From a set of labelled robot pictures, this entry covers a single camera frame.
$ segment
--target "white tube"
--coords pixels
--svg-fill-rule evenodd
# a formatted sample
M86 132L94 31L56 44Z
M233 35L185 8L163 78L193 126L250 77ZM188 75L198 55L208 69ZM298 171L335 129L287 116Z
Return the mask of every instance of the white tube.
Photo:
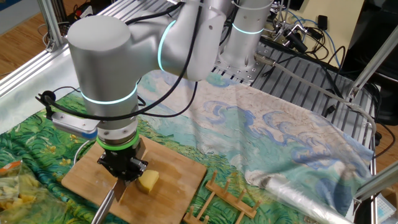
M73 160L73 165L75 165L77 163L77 157L79 156L80 151L84 148L85 145L87 145L90 141L86 141L84 142L79 149L77 150L76 154L75 154L75 158Z
M302 83L309 85L310 87L322 92L323 94L325 94L326 96L329 96L337 101L339 101L340 103L344 103L347 107L349 107L351 110L353 111L357 111L359 113L361 113L366 119L368 119L369 123L371 124L372 127L372 136L374 136L374 134L376 133L376 123L374 122L373 118L365 111L363 110L359 105L356 105L354 103L350 103L349 101L346 101L345 99L342 99L332 93L330 93L327 90L324 90L323 88L297 76L296 74L294 74L293 72L291 72L290 70L288 70L287 68L279 65L278 63L275 63L274 66L276 68L281 69L282 71L284 71L285 73L287 73L288 75L290 75L291 77L300 80Z

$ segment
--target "clear plastic bag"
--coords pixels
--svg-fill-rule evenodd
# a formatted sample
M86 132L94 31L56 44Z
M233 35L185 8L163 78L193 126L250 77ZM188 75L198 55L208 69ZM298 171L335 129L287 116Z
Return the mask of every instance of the clear plastic bag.
M15 161L0 169L0 202L18 198L21 167L22 161Z
M67 205L51 195L22 161L0 170L4 171L0 182L15 189L0 200L0 223L63 223Z

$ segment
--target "white cable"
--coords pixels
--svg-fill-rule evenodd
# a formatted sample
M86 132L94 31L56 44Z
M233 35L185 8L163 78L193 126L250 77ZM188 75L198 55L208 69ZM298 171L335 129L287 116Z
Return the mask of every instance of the white cable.
M44 40L44 39L45 39L45 37L46 37L48 34L49 34L48 32L47 32L47 33L45 33L45 34L44 34L44 36L43 36L43 38L42 38L42 40L43 40L43 44L45 45L45 48L47 48L47 47L49 46L49 44L46 44L46 43L45 43L45 40Z
M261 9L266 9L266 8L268 8L269 6L271 6L272 3L273 3L273 1L271 1L271 3L269 3L268 5L266 5L266 6L264 6L264 7L260 7L260 8L248 8L248 7L240 6L240 5L236 4L234 1L232 1L232 4L234 4L236 7L240 8L240 9L245 9L245 10L261 10Z
M73 165L75 165L77 163L77 157L79 156L80 151L89 143L90 141L86 141L84 142L79 149L77 150L76 154L75 154L75 158L73 160Z
M279 65L278 63L275 63L274 66L276 68L281 69L282 71L284 71L285 73L287 73L288 75L290 75L293 78L296 78L298 80L300 80L301 82L303 82L304 84L322 92L323 94L325 94L326 96L329 96L341 103L344 103L347 107L349 107L351 110L353 111L357 111L359 113L361 113L366 119L368 119L369 123L371 123L371 127L372 127L372 136L374 136L374 134L376 133L376 123L374 122L373 118L365 111L363 110L359 105L356 105L354 103L350 103L349 101L346 101L334 94L332 94L331 92L324 90L323 88L320 88L319 86L299 77L298 75L294 74L293 72L291 72L290 70L288 70L287 68Z

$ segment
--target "wooden floor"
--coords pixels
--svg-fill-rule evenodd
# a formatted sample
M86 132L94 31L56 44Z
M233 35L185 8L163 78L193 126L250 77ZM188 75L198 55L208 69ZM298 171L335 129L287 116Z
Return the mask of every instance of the wooden floor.
M67 15L73 12L75 4L80 6L84 2L85 0L64 1ZM0 79L45 49L42 35L47 32L46 27L40 28L41 34L37 31L42 24L44 19L39 13L0 36Z
M75 4L81 5L84 2L85 0L65 1L67 14L73 12ZM42 35L37 32L38 26L43 23L42 15L38 14L0 36L0 76L1 74L14 71L44 50L45 46L42 42ZM42 34L46 33L44 27L40 31ZM390 129L398 136L398 126L390 127ZM377 130L382 134L381 143L376 150L376 153L379 153L392 142L392 137L379 124L377 125ZM380 172L395 161L398 161L398 143L387 153L377 158L377 171Z

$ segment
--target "cable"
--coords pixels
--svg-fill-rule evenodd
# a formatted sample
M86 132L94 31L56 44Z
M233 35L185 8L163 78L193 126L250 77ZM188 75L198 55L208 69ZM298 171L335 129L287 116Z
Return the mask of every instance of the cable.
M189 107L191 107L191 104L192 104L193 100L195 99L195 95L197 93L197 88L198 88L198 82L195 82L195 87L193 89L192 98L189 101L189 104L187 105L187 107L184 108L184 110L181 110L180 112L178 112L176 114L171 114L171 115L160 115L160 114L151 114L151 113L143 113L143 115L153 116L153 117L156 117L156 118L173 118L173 117L176 117L178 115L181 115L184 112L186 112L186 110L188 110Z
M328 61L328 64L330 64L330 62L331 62L332 59L333 59L333 56L337 55L337 53L338 53L341 49L343 49L343 57L341 58L341 64L340 64L340 66L338 67L338 71L337 71L336 76L335 76L335 83L336 83L336 80L337 80L338 75L339 75L340 72L341 72L341 68L343 67L344 61L345 61L345 59L346 59L346 47L345 47L345 46L339 47L339 48L336 50L336 52L331 56L331 58L329 59L329 61Z
M384 153L386 153L386 152L387 152L390 148L392 148L393 145L396 143L396 136L394 135L394 133L393 133L385 124L382 124L382 123L380 123L380 122L378 122L378 123L381 124L381 126L383 126L383 127L391 134L392 143L391 143L388 147L386 147L385 150L383 150L383 151L380 152L379 154L373 156L373 159L375 159L375 158L377 158L377 157L383 155Z
M144 99L142 99L139 95L137 95L137 98L139 101L141 101L141 103L138 104L138 106L146 106L147 102L145 102Z
M44 40L44 39L48 36L48 34L49 34L48 32L45 33L44 36L43 36L43 38L42 38L43 44L45 45L45 48L47 48L47 47L49 46L49 44L47 44L47 43L45 42L45 40Z
M53 93L55 93L58 90L64 89L64 88L71 88L71 89L74 89L76 92L81 93L80 90L77 90L75 87L72 87L72 86L63 86L63 87L57 88L56 90L53 91Z
M79 113L79 112L70 110L70 109L65 108L65 107L63 107L61 105L58 105L49 96L44 96L45 101L48 104L54 106L55 108L57 108L57 109L59 109L59 110L61 110L63 112L69 113L71 115L74 115L74 116L77 116L77 117L80 117L80 118L93 119L93 120L98 120L98 121L117 121L117 120L121 120L121 119L132 118L133 116L137 116L137 115L142 114L142 113L144 113L146 111L149 111L153 107L155 107L155 106L159 105L161 102L163 102L168 96L170 96L170 94L174 91L174 89L176 89L176 87L180 83L181 79L185 75L185 72L187 71L187 68L188 68L189 61L191 60L191 56L192 56L192 52L193 52L193 46L195 45L195 40L196 40L196 37L197 37L197 34L198 34L198 30L199 30L199 21L200 21L201 10L202 10L202 7L199 6L197 18L196 18L196 21L195 21L195 27L193 29L191 45L190 45L190 48L189 48L189 51L188 51L188 56L187 56L187 59L185 61L185 65L184 65L184 67L183 67L183 69L181 71L181 74L178 76L177 81L174 83L174 85L171 87L171 89L165 95L163 95L161 98L159 98L157 101L153 102L153 104L151 104L151 105L149 105L149 106L147 106L147 107L145 107L145 108L143 108L141 110L138 110L138 111L135 111L135 112L132 112L132 113L129 113L129 114L125 114L125 115L122 115L122 116L104 117L104 116L95 116L95 115L83 114L83 113Z
M330 82L330 84L333 87L333 90L336 92L336 95L340 98L343 98L343 95L341 94L340 90L338 89L338 87L336 86L335 81L332 79L330 73L328 72L328 69L325 68L325 66L323 66L321 60L319 60L318 56L316 54L312 54L316 60L318 61L318 64L321 66L321 68L323 69L323 71L325 72L326 78L328 79L328 81Z
M133 19L130 19L130 20L126 21L125 23L126 23L126 25L130 25L130 24L133 24L133 23L138 22L138 21L143 21L143 20L146 20L146 19L153 19L153 18L156 18L156 17L164 16L164 15L167 15L168 13L171 13L174 10L178 9L180 6L182 6L182 4L183 4L183 2L179 2L176 5L169 7L168 9L166 9L163 12L158 12L158 13L155 13L155 14L152 14L152 15L148 15L148 16L141 16L141 17L133 18Z
M225 42L225 40L229 37L229 35L231 34L231 32L232 32L232 23L235 20L237 12L238 12L238 8L235 7L234 10L232 11L231 15L230 15L230 17L231 17L230 20L225 21L224 26L228 27L228 30L226 31L225 37L220 42L219 46L221 46Z
M314 23L315 25L318 25L317 22L312 21L312 20L310 20L310 19L300 19L299 21L309 21L309 22ZM334 43L333 39L331 38L331 36L329 35L329 33L328 33L327 31L324 30L324 32L325 32L325 34L329 37L330 42L331 42L331 44L332 44L332 46L333 46L333 50L336 52L336 47L335 47L335 43ZM337 55L335 55L335 57L336 57L337 65L340 67L340 63L339 63L339 61L338 61Z
M287 12L290 13L291 15L293 15L293 16L296 18L296 21L295 21L295 22L298 21L298 22L300 23L301 27L304 27L303 24L301 23L299 17L297 17L293 12L290 12L289 10L288 10Z
M75 165L77 163L77 157L79 156L80 151L89 143L90 141L86 141L84 142L79 149L77 150L76 154L75 154L75 158L73 159L73 165Z
M319 49L321 49L322 47L326 50L326 56L325 57L323 57L322 59L319 59L319 60L323 60L323 59L326 59L328 56L329 56L329 50L325 47L325 45L323 44L323 43L321 43L319 40L317 40L316 38L314 38L312 35L308 35L309 37L311 37L316 43L317 43L317 45L319 44L320 45L320 47L319 48L315 48L315 50L313 50L313 51L311 51L311 52L308 52L308 53L310 53L310 54L315 54L316 52L318 52L319 51Z
M369 123L371 123L371 127L372 127L372 135L371 136L374 136L374 134L376 133L376 123L374 122L373 118L365 110L363 110L359 105L350 103L349 101L346 101L345 99L343 99L343 98L341 98L339 96L336 96L336 95L330 93L329 91L324 90L323 88L320 88L319 86L317 86L317 85L305 80L304 78L299 77L298 75L296 75L295 73L291 72L289 69L283 67L279 63L275 63L274 66L279 68L279 69L281 69L285 73L289 74L291 77L298 79L302 83L304 83L304 84L306 84L306 85L308 85L308 86L320 91L321 93L325 94L326 96L329 96L329 97L331 97L331 98L333 98L333 99L335 99L335 100L337 100L337 101L339 101L341 103L344 103L351 110L361 113L364 117L366 117L368 119Z

